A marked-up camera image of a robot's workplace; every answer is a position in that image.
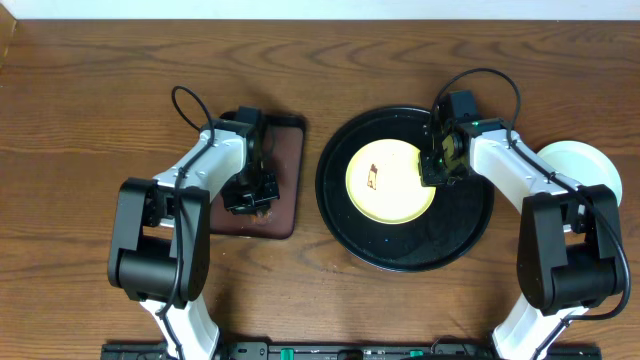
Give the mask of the green orange sponge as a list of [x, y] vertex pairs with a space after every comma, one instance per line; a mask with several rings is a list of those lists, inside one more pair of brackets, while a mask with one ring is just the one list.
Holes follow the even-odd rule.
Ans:
[[273, 221], [272, 210], [258, 210], [254, 215], [251, 216], [252, 223], [255, 225], [267, 225]]

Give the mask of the yellow plate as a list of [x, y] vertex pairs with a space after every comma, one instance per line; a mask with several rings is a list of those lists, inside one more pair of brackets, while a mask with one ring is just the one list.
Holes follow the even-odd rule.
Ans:
[[421, 183], [419, 154], [416, 146], [397, 139], [376, 140], [360, 148], [345, 174], [347, 195], [356, 209], [386, 225], [404, 224], [425, 213], [436, 189]]

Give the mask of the light green plate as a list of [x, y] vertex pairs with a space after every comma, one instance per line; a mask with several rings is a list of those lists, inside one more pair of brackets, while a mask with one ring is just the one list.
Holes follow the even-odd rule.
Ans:
[[561, 174], [585, 186], [606, 185], [621, 205], [623, 187], [613, 162], [597, 148], [583, 142], [564, 140], [542, 148], [537, 155]]

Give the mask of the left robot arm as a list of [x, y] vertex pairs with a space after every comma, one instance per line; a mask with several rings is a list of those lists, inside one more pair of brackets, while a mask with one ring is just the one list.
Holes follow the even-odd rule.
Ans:
[[202, 295], [210, 265], [211, 204], [266, 211], [278, 190], [263, 166], [261, 121], [204, 126], [195, 145], [151, 179], [120, 187], [108, 260], [112, 286], [154, 318], [169, 359], [211, 359], [220, 330]]

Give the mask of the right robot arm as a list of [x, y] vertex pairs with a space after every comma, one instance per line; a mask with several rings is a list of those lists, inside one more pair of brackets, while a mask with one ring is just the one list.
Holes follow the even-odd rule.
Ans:
[[542, 359], [573, 322], [612, 319], [626, 308], [631, 271], [610, 188], [557, 172], [501, 118], [430, 120], [424, 132], [430, 139], [419, 159], [424, 185], [479, 176], [521, 216], [521, 295], [492, 332], [499, 358]]

